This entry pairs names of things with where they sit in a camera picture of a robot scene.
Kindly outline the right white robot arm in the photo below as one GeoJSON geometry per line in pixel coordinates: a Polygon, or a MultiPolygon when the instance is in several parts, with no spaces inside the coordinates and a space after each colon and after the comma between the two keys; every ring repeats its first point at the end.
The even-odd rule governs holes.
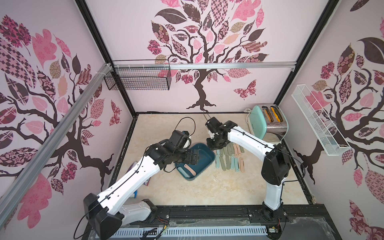
{"type": "Polygon", "coordinates": [[[266,181],[266,196],[263,204],[271,212],[278,210],[282,205],[283,183],[291,169],[290,156],[282,150],[282,145],[265,142],[232,121],[221,123],[216,118],[211,118],[205,126],[210,135],[207,138],[210,150],[220,150],[229,143],[234,143],[263,162],[261,174],[266,181]]]}

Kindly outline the pale olive fruit knife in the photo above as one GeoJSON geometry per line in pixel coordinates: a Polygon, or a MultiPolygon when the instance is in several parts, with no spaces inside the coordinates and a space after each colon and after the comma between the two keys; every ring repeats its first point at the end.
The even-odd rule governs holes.
{"type": "Polygon", "coordinates": [[[223,156],[219,156],[219,159],[220,159],[220,165],[221,165],[222,170],[226,171],[227,167],[226,167],[225,160],[224,160],[223,156]]]}

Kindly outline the teal plastic storage box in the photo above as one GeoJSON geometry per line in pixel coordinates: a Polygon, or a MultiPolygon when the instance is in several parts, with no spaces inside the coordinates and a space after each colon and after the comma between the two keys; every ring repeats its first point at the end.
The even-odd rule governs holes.
{"type": "Polygon", "coordinates": [[[197,154],[197,158],[191,164],[175,163],[176,170],[187,181],[193,181],[205,171],[215,160],[215,153],[204,143],[193,145],[190,150],[197,154]]]}

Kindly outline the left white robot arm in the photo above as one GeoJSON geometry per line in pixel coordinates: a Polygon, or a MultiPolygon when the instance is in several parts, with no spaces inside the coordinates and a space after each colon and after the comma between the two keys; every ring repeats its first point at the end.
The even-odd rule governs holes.
{"type": "Polygon", "coordinates": [[[111,187],[95,195],[88,194],[84,200],[84,217],[101,240],[112,237],[123,224],[145,221],[155,211],[148,200],[123,210],[128,198],[145,181],[175,162],[195,165],[199,161],[199,150],[168,150],[159,143],[146,148],[142,159],[111,187]]]}

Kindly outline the pale mint fruit knife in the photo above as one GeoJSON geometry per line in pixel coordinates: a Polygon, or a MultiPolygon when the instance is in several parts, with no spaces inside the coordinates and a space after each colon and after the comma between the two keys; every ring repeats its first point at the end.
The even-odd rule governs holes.
{"type": "Polygon", "coordinates": [[[215,163],[216,163],[216,169],[220,168],[220,150],[216,150],[216,158],[215,158],[215,163]]]}

